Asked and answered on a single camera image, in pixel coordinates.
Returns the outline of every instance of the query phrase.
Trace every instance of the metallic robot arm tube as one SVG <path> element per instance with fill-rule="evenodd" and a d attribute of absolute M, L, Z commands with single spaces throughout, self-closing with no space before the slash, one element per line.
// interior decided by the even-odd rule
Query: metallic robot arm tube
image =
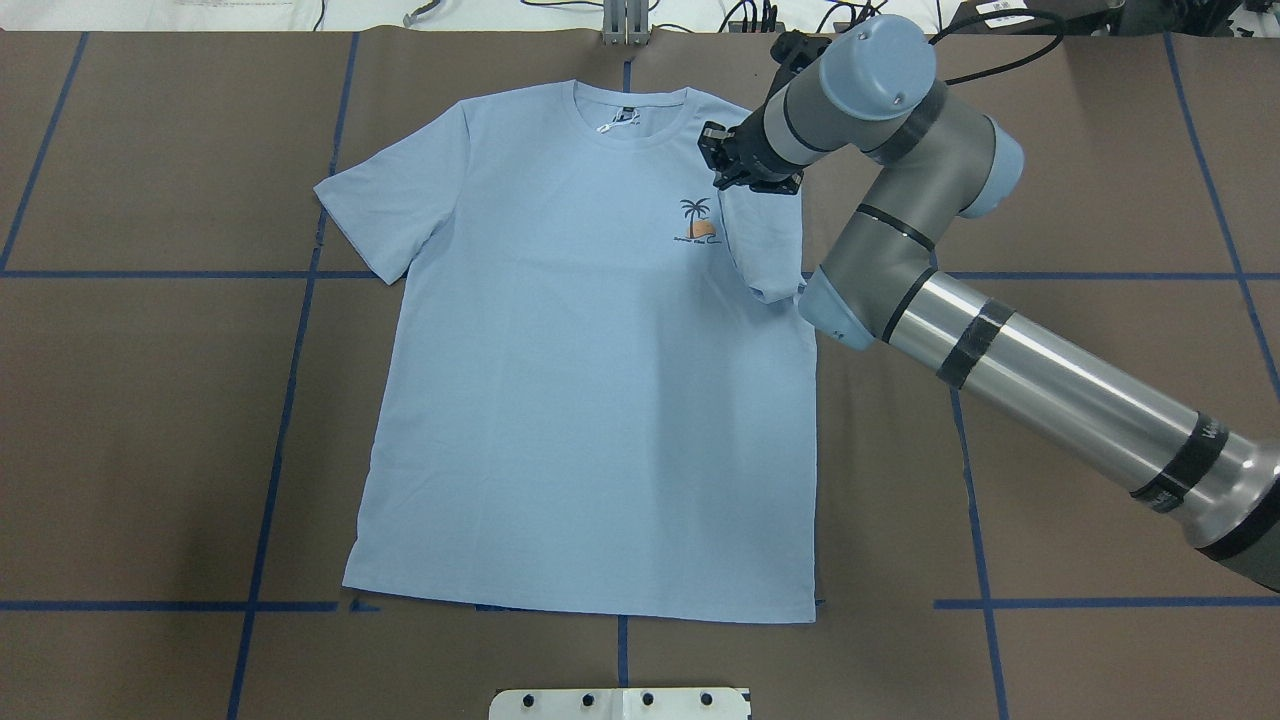
<path fill-rule="evenodd" d="M 1280 591 L 1280 445 L 1231 433 L 932 266 L 956 215 L 1009 195 L 1023 154 L 948 95 L 914 24 L 859 24 L 741 126 L 708 131 L 718 187 L 785 192 L 845 145 L 884 165 L 800 300 L 814 327 L 859 350 L 882 340 L 986 397 Z"/>

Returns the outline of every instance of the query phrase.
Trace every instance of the white bracket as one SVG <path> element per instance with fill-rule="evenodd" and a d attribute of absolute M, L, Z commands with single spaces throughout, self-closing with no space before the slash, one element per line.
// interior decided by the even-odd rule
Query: white bracket
<path fill-rule="evenodd" d="M 649 0 L 604 0 L 604 44 L 648 45 Z"/>
<path fill-rule="evenodd" d="M 750 720 L 740 688 L 503 691 L 489 720 Z"/>

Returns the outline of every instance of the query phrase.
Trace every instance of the t-shirt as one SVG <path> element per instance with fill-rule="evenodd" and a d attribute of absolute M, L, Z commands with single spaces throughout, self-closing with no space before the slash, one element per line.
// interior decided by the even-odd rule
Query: t-shirt
<path fill-rule="evenodd" d="M 316 186 L 383 281 L 407 272 L 344 585 L 814 619 L 800 200 L 717 192 L 696 145 L 745 114 L 526 87 Z"/>

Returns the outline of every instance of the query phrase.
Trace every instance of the folded sleeve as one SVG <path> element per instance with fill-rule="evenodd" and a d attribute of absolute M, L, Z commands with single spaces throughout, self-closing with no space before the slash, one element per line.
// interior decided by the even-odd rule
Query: folded sleeve
<path fill-rule="evenodd" d="M 364 163 L 325 178 L 316 196 L 365 264 L 387 284 L 444 225 L 466 176 L 470 135 L 461 104 Z"/>
<path fill-rule="evenodd" d="M 800 195 L 769 195 L 732 186 L 721 191 L 721 213 L 733 264 L 762 302 L 792 297 L 804 284 Z"/>

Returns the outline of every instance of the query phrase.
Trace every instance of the palm tree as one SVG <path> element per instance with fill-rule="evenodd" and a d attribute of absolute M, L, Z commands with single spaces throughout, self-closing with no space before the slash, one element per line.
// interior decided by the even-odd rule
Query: palm tree
<path fill-rule="evenodd" d="M 707 201 L 710 197 L 703 197 L 701 200 L 681 200 L 680 206 L 685 209 L 685 217 L 689 218 L 689 238 L 694 238 L 694 218 L 699 220 L 705 218 L 710 213 L 710 208 L 707 206 Z"/>

